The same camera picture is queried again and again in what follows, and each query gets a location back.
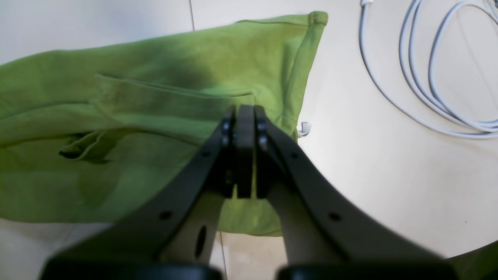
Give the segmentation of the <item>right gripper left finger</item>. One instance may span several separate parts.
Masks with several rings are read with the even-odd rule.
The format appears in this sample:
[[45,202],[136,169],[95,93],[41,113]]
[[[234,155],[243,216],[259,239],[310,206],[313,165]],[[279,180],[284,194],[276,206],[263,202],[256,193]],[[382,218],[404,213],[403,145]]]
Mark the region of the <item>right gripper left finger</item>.
[[149,202],[116,225],[62,250],[42,280],[221,280],[209,266],[226,198],[231,198],[235,107],[197,154]]

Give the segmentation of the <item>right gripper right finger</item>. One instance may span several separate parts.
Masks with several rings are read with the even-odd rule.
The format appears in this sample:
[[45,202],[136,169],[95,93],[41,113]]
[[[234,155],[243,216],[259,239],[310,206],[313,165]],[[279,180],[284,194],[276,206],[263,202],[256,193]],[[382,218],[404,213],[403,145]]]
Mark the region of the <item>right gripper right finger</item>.
[[435,253],[389,230],[325,179],[263,107],[235,121],[238,198],[266,199],[279,217],[288,266],[278,280],[456,280]]

